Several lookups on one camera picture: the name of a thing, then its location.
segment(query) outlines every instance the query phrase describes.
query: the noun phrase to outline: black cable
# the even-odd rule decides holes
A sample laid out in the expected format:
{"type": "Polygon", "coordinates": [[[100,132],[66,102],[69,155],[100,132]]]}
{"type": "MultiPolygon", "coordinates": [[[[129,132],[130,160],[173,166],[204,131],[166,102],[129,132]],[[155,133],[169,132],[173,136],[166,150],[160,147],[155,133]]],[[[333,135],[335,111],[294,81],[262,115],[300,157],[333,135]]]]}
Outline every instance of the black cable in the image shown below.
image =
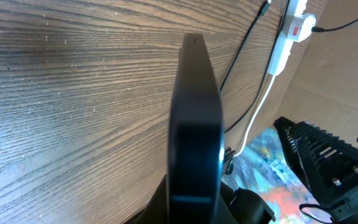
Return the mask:
{"type": "Polygon", "coordinates": [[[352,21],[352,22],[350,22],[350,23],[348,23],[348,24],[345,24],[345,25],[343,25],[343,26],[340,26],[340,27],[337,27],[337,28],[332,28],[332,29],[324,29],[324,28],[322,28],[322,27],[313,27],[313,28],[311,28],[311,31],[312,31],[312,32],[329,32],[329,31],[335,31],[335,30],[339,30],[339,29],[345,28],[345,27],[347,27],[347,26],[349,26],[349,25],[351,25],[351,24],[353,24],[353,23],[355,23],[355,22],[357,22],[357,21],[358,21],[358,19],[356,19],[356,20],[354,20],[354,21],[352,21]]]}
{"type": "Polygon", "coordinates": [[[251,110],[251,108],[254,106],[255,102],[257,101],[257,99],[258,99],[258,97],[259,97],[259,95],[260,95],[260,92],[262,91],[262,87],[263,87],[263,84],[264,84],[264,81],[265,81],[265,77],[266,77],[266,74],[267,74],[267,69],[268,69],[268,67],[269,67],[269,61],[272,59],[273,49],[274,49],[274,47],[275,47],[275,44],[276,44],[278,35],[280,34],[281,29],[282,29],[282,27],[283,27],[283,25],[284,25],[285,14],[286,14],[287,11],[288,11],[288,6],[289,6],[289,5],[290,5],[290,0],[287,0],[287,3],[286,3],[286,5],[285,5],[285,9],[284,9],[283,16],[281,17],[280,25],[279,25],[279,27],[278,27],[277,34],[276,34],[276,37],[275,37],[275,39],[274,39],[274,44],[273,44],[272,50],[270,51],[270,55],[269,55],[268,60],[267,60],[268,62],[267,62],[267,65],[266,65],[266,69],[265,69],[264,75],[263,75],[263,77],[262,77],[262,81],[260,81],[260,85],[259,85],[258,92],[256,93],[256,96],[255,96],[254,100],[252,101],[251,105],[248,107],[248,109],[246,110],[246,112],[244,112],[244,114],[242,114],[241,117],[240,117],[236,122],[234,122],[229,128],[227,128],[227,129],[224,131],[225,133],[228,133],[232,128],[234,128],[235,125],[237,125],[237,124],[247,115],[247,113],[249,112],[249,110],[251,110]]]}
{"type": "Polygon", "coordinates": [[[243,38],[243,40],[242,40],[242,42],[241,42],[241,45],[240,45],[239,49],[237,50],[236,54],[234,55],[233,59],[231,60],[231,63],[230,63],[230,65],[229,65],[229,68],[227,69],[225,75],[223,76],[223,79],[222,79],[222,81],[221,81],[221,85],[220,85],[220,87],[219,87],[219,92],[220,92],[220,93],[221,93],[222,90],[223,90],[224,84],[226,84],[226,80],[227,80],[228,76],[230,75],[231,70],[233,69],[233,66],[234,66],[234,65],[236,64],[236,62],[237,62],[237,58],[238,58],[238,56],[239,56],[239,54],[240,54],[240,52],[241,52],[243,46],[245,45],[245,43],[246,43],[246,41],[247,41],[247,39],[248,39],[248,36],[249,36],[249,34],[251,33],[251,31],[252,31],[252,28],[254,28],[254,26],[255,26],[256,22],[259,20],[259,18],[261,18],[261,17],[265,14],[265,12],[266,12],[267,9],[269,8],[269,6],[270,6],[270,1],[265,1],[265,2],[261,5],[261,7],[260,7],[260,9],[259,9],[259,11],[258,11],[257,16],[255,17],[255,19],[252,21],[251,25],[249,26],[248,31],[246,32],[246,35],[244,36],[244,38],[243,38]]]}
{"type": "Polygon", "coordinates": [[[305,203],[305,204],[301,204],[299,205],[299,210],[301,211],[302,214],[306,215],[307,217],[309,218],[312,218],[313,220],[316,220],[317,222],[320,222],[322,224],[333,224],[332,222],[328,223],[328,222],[324,222],[324,221],[321,221],[319,219],[317,219],[316,217],[310,215],[309,213],[306,213],[304,212],[302,209],[303,208],[317,208],[317,209],[320,209],[326,213],[328,213],[322,206],[320,205],[315,205],[315,204],[308,204],[308,203],[305,203]]]}

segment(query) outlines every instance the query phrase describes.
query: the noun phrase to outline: white plug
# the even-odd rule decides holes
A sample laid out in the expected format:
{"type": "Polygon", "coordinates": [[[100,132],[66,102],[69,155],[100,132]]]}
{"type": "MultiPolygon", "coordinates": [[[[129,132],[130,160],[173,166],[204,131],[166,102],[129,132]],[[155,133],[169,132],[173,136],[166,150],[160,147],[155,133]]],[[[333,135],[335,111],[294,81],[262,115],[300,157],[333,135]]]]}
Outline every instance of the white plug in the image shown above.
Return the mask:
{"type": "Polygon", "coordinates": [[[268,73],[280,74],[291,54],[293,42],[301,42],[311,34],[311,28],[316,24],[316,17],[313,14],[302,14],[306,9],[307,2],[307,0],[290,1],[283,27],[277,37],[267,68],[268,73]]]}

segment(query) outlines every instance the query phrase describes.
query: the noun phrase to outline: cable connector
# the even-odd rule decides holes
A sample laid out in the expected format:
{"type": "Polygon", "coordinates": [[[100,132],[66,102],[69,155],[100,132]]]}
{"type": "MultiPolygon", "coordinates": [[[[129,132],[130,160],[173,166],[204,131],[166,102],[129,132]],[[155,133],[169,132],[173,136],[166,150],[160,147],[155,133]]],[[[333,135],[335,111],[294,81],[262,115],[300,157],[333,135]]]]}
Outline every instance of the cable connector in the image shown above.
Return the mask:
{"type": "Polygon", "coordinates": [[[269,9],[271,3],[272,3],[271,0],[267,0],[261,5],[261,7],[259,9],[259,12],[258,12],[259,17],[263,16],[267,12],[267,10],[269,9]]]}
{"type": "Polygon", "coordinates": [[[326,29],[322,28],[322,27],[312,27],[311,31],[312,32],[324,32],[326,29]]]}

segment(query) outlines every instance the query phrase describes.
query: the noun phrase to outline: wooden table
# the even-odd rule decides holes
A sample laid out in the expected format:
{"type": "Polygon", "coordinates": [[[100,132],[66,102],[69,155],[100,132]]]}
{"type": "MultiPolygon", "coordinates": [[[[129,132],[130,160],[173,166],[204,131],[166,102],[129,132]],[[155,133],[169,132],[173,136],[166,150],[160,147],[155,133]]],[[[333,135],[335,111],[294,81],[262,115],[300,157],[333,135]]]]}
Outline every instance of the wooden table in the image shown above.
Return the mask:
{"type": "MultiPolygon", "coordinates": [[[[319,17],[326,1],[309,2],[319,17]]],[[[144,207],[166,173],[183,34],[204,34],[220,81],[261,3],[0,0],[0,223],[122,223],[144,207]]],[[[273,1],[227,82],[226,127],[255,97],[284,5],[273,1]]],[[[306,45],[250,139],[272,123],[306,45]]]]}

